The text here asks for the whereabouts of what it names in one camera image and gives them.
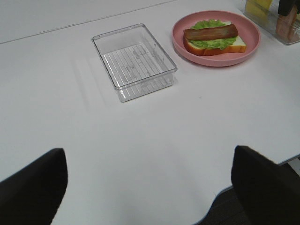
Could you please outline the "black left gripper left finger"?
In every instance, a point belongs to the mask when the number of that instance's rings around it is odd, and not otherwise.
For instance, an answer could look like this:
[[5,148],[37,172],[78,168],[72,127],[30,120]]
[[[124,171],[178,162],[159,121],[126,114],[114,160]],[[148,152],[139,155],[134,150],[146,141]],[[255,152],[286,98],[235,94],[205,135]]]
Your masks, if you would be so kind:
[[0,183],[2,225],[49,225],[68,186],[62,148],[48,151]]

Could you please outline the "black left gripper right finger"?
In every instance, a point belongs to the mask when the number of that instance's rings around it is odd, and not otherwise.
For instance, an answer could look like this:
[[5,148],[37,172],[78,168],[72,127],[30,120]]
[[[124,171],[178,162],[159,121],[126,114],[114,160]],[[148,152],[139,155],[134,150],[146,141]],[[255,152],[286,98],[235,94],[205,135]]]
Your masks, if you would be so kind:
[[231,181],[253,225],[300,223],[299,176],[248,146],[236,146]]

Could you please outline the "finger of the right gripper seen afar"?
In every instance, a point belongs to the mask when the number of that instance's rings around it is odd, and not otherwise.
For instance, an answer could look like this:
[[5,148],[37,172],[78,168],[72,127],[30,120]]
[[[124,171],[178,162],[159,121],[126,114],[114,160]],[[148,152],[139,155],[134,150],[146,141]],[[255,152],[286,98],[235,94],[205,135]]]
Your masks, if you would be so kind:
[[299,0],[280,0],[278,14],[288,16],[293,7],[296,7],[296,14],[299,14]]

